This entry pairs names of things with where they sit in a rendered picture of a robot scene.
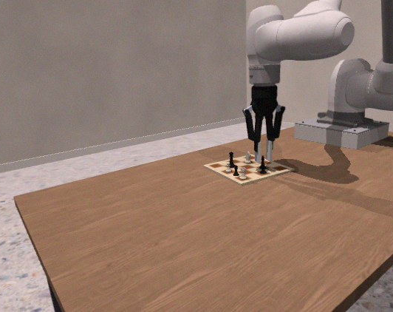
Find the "checkered chessboard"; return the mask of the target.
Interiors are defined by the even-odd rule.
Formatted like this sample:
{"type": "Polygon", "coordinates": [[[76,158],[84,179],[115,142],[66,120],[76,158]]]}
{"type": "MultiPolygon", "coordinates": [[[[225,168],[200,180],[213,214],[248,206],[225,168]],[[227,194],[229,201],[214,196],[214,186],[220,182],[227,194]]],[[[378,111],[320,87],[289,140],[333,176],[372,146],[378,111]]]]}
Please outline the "checkered chessboard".
{"type": "Polygon", "coordinates": [[[246,161],[246,156],[233,158],[233,164],[235,166],[238,166],[237,172],[239,173],[239,176],[233,176],[233,174],[235,172],[234,167],[230,168],[231,172],[225,171],[228,167],[227,162],[230,162],[230,160],[223,160],[223,161],[219,161],[216,163],[206,164],[206,165],[203,165],[203,167],[233,181],[234,183],[239,184],[240,186],[243,186],[248,183],[253,183],[253,182],[256,182],[259,180],[267,179],[269,177],[275,177],[280,174],[285,174],[288,172],[295,171],[295,169],[290,168],[288,166],[284,166],[279,163],[275,163],[273,161],[270,162],[270,161],[264,159],[264,164],[266,166],[266,169],[265,169],[266,174],[261,174],[260,171],[262,169],[260,169],[259,167],[261,166],[262,161],[261,161],[261,163],[257,163],[255,161],[255,155],[251,155],[251,157],[250,157],[251,163],[246,163],[245,161],[246,161]],[[244,179],[244,180],[239,178],[242,174],[242,172],[241,172],[242,167],[245,167],[245,176],[247,177],[247,179],[244,179]]]}

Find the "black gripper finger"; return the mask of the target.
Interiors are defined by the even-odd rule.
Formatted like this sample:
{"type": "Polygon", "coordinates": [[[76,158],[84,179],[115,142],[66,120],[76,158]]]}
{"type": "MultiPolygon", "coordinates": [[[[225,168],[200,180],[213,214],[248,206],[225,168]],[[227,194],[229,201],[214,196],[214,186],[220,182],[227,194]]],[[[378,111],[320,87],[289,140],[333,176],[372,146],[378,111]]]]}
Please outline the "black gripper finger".
{"type": "Polygon", "coordinates": [[[272,153],[273,153],[273,141],[276,138],[279,138],[280,129],[281,129],[281,120],[282,115],[285,111],[285,106],[276,107],[275,120],[273,125],[273,106],[268,106],[268,115],[265,116],[266,120],[266,130],[267,130],[267,140],[266,140],[266,160],[272,161],[272,153]],[[274,135],[273,135],[274,133],[274,135]]]}
{"type": "Polygon", "coordinates": [[[261,132],[262,132],[262,121],[264,118],[264,106],[260,106],[259,116],[255,114],[255,129],[253,130],[253,119],[252,119],[252,105],[246,109],[243,109],[247,125],[248,139],[254,141],[255,161],[261,163],[261,132]]]}

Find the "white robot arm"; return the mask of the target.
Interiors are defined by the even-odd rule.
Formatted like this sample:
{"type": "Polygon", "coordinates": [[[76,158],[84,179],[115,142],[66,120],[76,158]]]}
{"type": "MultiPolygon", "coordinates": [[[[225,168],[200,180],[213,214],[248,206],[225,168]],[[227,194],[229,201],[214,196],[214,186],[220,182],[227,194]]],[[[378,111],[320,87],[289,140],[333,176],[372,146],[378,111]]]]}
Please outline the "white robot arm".
{"type": "MultiPolygon", "coordinates": [[[[275,5],[253,10],[246,35],[249,84],[278,84],[283,60],[318,60],[346,50],[355,27],[340,12],[341,3],[313,1],[287,20],[275,5]]],[[[393,111],[393,0],[381,0],[381,17],[383,57],[375,70],[362,58],[340,61],[329,83],[328,110],[318,113],[317,123],[357,128],[373,123],[365,118],[365,108],[393,111]]]]}

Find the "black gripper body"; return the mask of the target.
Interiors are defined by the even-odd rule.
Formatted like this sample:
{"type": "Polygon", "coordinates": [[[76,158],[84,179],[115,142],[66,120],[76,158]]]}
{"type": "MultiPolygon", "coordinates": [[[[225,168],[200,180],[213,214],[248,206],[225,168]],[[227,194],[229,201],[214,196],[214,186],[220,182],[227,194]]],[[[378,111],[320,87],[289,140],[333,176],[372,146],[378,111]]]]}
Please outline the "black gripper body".
{"type": "Polygon", "coordinates": [[[264,116],[268,115],[268,106],[273,106],[273,112],[278,106],[277,99],[277,86],[271,87],[251,87],[251,98],[253,111],[257,116],[259,116],[260,106],[264,106],[264,116]]]}

